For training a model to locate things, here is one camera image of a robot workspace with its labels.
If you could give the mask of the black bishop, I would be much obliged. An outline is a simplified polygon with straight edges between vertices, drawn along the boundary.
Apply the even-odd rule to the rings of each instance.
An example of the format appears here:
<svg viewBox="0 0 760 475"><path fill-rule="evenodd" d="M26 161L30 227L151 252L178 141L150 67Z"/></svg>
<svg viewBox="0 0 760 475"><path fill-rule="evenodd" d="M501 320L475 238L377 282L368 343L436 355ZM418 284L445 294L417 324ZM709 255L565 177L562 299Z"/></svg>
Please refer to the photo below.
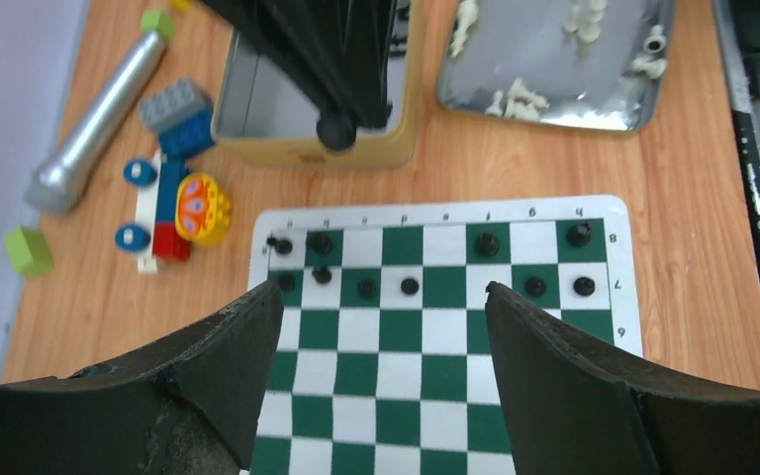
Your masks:
<svg viewBox="0 0 760 475"><path fill-rule="evenodd" d="M474 250L481 257L495 256L501 247L499 238L492 232L483 232L474 240Z"/></svg>

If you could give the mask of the black knight piece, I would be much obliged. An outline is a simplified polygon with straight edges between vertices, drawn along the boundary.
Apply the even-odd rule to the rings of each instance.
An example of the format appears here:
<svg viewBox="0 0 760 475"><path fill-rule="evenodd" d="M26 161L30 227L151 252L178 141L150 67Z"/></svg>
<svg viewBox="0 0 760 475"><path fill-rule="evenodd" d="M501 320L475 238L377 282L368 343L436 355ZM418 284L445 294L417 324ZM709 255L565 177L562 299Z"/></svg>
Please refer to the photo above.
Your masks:
<svg viewBox="0 0 760 475"><path fill-rule="evenodd" d="M333 252L333 238L327 232L308 233L305 244L308 250L317 255L326 256Z"/></svg>

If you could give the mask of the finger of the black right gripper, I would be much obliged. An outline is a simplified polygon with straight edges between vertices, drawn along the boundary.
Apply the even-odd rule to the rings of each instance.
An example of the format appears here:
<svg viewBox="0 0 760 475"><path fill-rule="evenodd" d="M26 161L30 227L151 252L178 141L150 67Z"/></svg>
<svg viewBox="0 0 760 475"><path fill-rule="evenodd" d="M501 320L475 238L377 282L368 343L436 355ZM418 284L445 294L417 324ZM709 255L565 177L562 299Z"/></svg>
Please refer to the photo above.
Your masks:
<svg viewBox="0 0 760 475"><path fill-rule="evenodd" d="M344 58L351 1L206 1L213 13L272 60L318 108L347 125L354 113L335 63Z"/></svg>
<svg viewBox="0 0 760 475"><path fill-rule="evenodd" d="M387 97L389 43L395 1L329 1L333 91L341 108L362 128L382 129Z"/></svg>

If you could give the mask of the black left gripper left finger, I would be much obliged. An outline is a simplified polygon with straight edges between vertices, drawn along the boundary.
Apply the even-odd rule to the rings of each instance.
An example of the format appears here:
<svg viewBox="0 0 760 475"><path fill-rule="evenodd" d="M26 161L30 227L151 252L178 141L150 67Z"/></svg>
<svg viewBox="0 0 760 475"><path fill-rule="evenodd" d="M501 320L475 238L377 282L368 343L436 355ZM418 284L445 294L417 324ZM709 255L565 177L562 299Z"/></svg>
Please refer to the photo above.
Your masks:
<svg viewBox="0 0 760 475"><path fill-rule="evenodd" d="M282 317L266 282L70 377L1 384L0 474L248 469Z"/></svg>

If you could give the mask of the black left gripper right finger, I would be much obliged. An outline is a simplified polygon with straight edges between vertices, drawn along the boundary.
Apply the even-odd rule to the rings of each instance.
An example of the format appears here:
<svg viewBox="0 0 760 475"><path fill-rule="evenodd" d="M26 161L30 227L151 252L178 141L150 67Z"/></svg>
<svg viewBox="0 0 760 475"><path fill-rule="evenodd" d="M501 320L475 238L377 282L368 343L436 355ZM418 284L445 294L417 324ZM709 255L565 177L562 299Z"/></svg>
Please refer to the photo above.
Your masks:
<svg viewBox="0 0 760 475"><path fill-rule="evenodd" d="M519 474L760 474L760 391L689 375L491 282L496 383Z"/></svg>

